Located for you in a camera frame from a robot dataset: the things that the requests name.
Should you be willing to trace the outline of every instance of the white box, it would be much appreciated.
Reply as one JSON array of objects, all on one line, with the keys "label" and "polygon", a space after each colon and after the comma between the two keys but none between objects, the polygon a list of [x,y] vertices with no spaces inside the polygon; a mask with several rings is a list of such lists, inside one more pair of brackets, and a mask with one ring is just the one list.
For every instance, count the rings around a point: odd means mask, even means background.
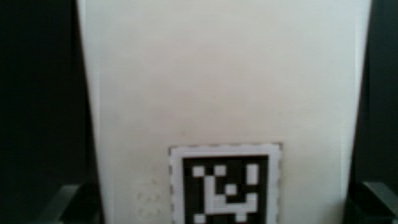
[{"label": "white box", "polygon": [[338,224],[370,0],[80,0],[109,224],[173,221],[171,146],[283,143],[279,224]]}]

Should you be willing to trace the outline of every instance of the black square pattern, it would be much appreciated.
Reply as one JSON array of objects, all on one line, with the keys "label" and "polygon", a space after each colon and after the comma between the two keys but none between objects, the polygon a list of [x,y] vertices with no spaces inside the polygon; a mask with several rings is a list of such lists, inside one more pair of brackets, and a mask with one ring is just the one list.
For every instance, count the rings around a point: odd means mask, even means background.
[{"label": "black square pattern", "polygon": [[268,156],[183,159],[185,223],[267,224]]}]

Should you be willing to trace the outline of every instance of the dark background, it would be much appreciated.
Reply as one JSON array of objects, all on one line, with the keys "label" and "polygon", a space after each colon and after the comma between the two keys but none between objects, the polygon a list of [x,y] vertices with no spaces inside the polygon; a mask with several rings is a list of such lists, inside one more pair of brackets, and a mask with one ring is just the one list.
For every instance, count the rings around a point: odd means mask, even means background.
[{"label": "dark background", "polygon": [[398,193],[398,1],[375,0],[354,147],[352,182]]},{"label": "dark background", "polygon": [[[96,182],[71,0],[0,1],[0,223],[34,221],[64,184]],[[398,192],[398,1],[373,6],[352,182]]]},{"label": "dark background", "polygon": [[96,182],[69,0],[0,2],[0,223],[36,221],[64,184]]}]

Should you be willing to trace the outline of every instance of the black surface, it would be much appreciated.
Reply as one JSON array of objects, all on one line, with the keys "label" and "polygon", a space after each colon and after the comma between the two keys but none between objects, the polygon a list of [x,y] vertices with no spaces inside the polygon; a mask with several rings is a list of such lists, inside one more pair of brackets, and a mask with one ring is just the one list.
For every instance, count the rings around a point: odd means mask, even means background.
[{"label": "black surface", "polygon": [[393,224],[396,215],[363,183],[350,186],[343,224]]},{"label": "black surface", "polygon": [[352,183],[398,192],[398,1],[375,0],[357,120]]},{"label": "black surface", "polygon": [[96,182],[75,4],[0,1],[0,223],[36,220],[64,184]]},{"label": "black surface", "polygon": [[[260,165],[260,184],[249,186],[245,184],[245,166],[247,164]],[[226,194],[226,184],[238,185],[238,195],[228,196],[228,203],[245,203],[245,194],[258,193],[258,212],[249,213],[245,224],[267,223],[267,181],[268,181],[268,157],[212,157],[183,159],[183,175],[185,175],[185,220],[187,224],[194,224],[194,215],[205,214],[205,181],[203,178],[192,176],[194,166],[205,166],[206,175],[213,176],[215,165],[226,165],[228,175],[215,179],[215,193]],[[235,224],[235,214],[206,215],[206,224]]]},{"label": "black surface", "polygon": [[78,189],[61,220],[64,224],[94,224],[96,216],[103,220],[100,188],[98,185],[87,184]]}]

